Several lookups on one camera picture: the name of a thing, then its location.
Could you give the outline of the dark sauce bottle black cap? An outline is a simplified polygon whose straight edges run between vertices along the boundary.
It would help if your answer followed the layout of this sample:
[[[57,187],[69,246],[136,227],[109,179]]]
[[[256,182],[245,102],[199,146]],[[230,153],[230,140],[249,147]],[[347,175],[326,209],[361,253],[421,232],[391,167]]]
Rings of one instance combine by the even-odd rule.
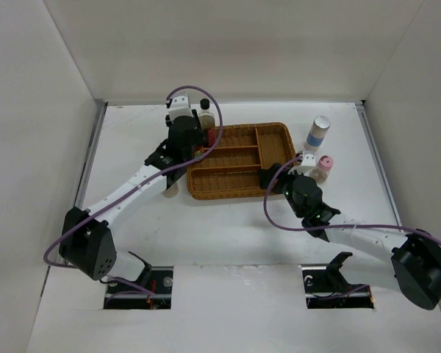
[[[209,99],[200,100],[200,111],[198,114],[198,119],[200,121],[201,128],[206,135],[204,146],[206,148],[212,147],[216,139],[215,116],[214,113],[210,110]]]

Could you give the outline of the red chili sauce bottle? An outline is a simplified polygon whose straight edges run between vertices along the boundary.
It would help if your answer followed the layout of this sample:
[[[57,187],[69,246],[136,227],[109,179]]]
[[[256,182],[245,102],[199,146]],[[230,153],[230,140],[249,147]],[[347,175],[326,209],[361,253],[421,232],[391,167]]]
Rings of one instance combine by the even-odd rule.
[[[195,149],[193,151],[193,158],[199,158],[201,155],[203,155],[206,151],[208,150],[208,148],[205,148],[203,146],[199,146],[197,149]]]

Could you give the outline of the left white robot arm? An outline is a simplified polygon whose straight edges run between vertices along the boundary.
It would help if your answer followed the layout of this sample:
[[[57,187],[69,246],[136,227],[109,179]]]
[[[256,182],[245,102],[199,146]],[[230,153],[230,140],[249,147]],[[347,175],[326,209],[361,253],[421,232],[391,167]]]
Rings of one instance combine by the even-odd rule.
[[[168,136],[122,186],[93,206],[70,209],[64,220],[59,255],[94,281],[120,277],[134,293],[150,285],[146,264],[115,247],[113,235],[138,208],[172,187],[199,161],[196,152],[206,141],[198,113],[192,108],[169,109]]]

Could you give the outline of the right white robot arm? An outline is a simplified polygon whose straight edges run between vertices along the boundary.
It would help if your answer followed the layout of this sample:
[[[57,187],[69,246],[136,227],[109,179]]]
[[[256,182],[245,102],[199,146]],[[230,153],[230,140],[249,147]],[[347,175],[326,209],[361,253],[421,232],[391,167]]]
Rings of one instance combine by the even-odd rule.
[[[313,178],[294,173],[288,164],[260,170],[259,186],[285,197],[301,219],[299,231],[348,247],[330,262],[305,271],[307,293],[329,293],[330,299],[338,299],[377,286],[402,293],[424,310],[438,305],[440,240],[419,229],[353,221],[323,201],[323,191]]]

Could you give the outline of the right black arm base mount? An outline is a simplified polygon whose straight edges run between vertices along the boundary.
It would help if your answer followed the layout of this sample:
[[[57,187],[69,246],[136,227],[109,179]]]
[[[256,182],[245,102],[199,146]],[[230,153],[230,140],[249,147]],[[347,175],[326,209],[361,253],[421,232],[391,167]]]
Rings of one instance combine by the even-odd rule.
[[[350,284],[340,270],[350,252],[340,252],[329,263],[304,265],[301,268],[306,307],[310,310],[373,309],[368,285]]]

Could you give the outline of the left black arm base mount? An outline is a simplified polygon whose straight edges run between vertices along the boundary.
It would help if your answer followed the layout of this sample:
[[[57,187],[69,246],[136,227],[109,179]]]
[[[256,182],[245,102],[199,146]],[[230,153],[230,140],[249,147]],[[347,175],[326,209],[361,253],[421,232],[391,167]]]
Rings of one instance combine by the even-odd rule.
[[[103,278],[100,283],[106,285],[104,297],[105,310],[169,310],[171,309],[173,290],[173,267],[153,267],[142,257],[129,252],[127,257],[144,268],[140,276],[129,284],[113,278]]]

